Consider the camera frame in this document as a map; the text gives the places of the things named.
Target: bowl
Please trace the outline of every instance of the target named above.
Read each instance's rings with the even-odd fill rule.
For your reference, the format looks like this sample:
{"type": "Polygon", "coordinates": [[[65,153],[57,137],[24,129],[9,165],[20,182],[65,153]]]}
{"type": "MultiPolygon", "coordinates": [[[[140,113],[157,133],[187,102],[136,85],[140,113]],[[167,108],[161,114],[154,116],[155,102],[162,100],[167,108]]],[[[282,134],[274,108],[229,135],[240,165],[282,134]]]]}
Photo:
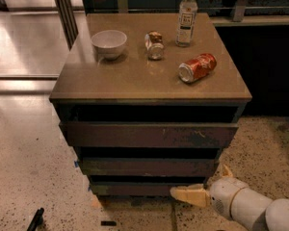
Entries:
{"type": "Polygon", "coordinates": [[[91,38],[92,46],[99,57],[115,60],[125,49],[127,36],[118,30],[98,32],[91,38]]]}

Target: terrazzo floor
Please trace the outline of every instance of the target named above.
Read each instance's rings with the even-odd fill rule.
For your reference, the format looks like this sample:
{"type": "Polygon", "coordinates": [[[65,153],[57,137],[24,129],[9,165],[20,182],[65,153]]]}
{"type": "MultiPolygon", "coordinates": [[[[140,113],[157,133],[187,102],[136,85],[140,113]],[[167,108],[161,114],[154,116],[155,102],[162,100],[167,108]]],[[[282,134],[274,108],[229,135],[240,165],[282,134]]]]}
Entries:
{"type": "MultiPolygon", "coordinates": [[[[85,17],[76,18],[81,33],[85,17]]],[[[0,13],[0,73],[59,73],[68,53],[60,25],[55,13],[0,13]]],[[[0,231],[26,230],[40,207],[44,231],[246,230],[171,198],[97,199],[48,101],[54,84],[0,81],[0,231]]],[[[289,117],[243,116],[238,125],[221,163],[255,191],[289,198],[289,117]]]]}

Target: soda can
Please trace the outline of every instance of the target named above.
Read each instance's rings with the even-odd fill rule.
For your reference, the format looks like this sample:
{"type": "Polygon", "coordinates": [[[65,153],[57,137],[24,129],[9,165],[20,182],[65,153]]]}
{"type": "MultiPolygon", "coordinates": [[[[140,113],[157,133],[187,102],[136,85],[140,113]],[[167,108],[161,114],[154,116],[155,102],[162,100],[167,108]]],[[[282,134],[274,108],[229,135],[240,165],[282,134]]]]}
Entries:
{"type": "Polygon", "coordinates": [[[147,57],[151,60],[161,60],[164,57],[162,35],[156,31],[148,32],[144,37],[147,57]]]}
{"type": "Polygon", "coordinates": [[[192,83],[208,75],[216,65],[212,54],[202,53],[179,66],[179,77],[183,82],[192,83]]]}

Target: drawer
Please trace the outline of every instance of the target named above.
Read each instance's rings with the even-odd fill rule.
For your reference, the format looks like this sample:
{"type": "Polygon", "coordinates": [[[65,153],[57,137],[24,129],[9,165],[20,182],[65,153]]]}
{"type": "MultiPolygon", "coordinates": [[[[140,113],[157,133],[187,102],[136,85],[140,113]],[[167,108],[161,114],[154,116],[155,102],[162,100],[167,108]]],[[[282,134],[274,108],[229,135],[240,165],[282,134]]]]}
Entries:
{"type": "Polygon", "coordinates": [[[205,183],[204,177],[96,177],[90,176],[98,196],[171,196],[171,187],[205,183]]]}
{"type": "Polygon", "coordinates": [[[233,123],[61,122],[69,146],[94,147],[228,147],[233,123]]]}
{"type": "Polygon", "coordinates": [[[220,155],[217,148],[81,147],[78,165],[86,175],[210,177],[220,155]]]}
{"type": "Polygon", "coordinates": [[[60,104],[55,105],[61,121],[94,122],[180,122],[180,123],[233,123],[241,114],[245,103],[184,103],[167,104],[60,104]]]}
{"type": "Polygon", "coordinates": [[[85,158],[79,167],[86,175],[210,177],[215,172],[215,160],[85,158]]]}

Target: water bottle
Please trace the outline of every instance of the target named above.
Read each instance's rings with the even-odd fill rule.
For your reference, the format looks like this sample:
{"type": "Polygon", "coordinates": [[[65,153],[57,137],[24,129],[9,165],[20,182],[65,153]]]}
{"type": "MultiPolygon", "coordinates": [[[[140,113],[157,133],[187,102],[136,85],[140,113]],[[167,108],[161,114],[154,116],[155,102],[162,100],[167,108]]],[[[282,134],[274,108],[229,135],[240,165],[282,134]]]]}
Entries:
{"type": "Polygon", "coordinates": [[[178,46],[187,47],[191,44],[197,9],[196,0],[181,1],[175,39],[178,46]]]}

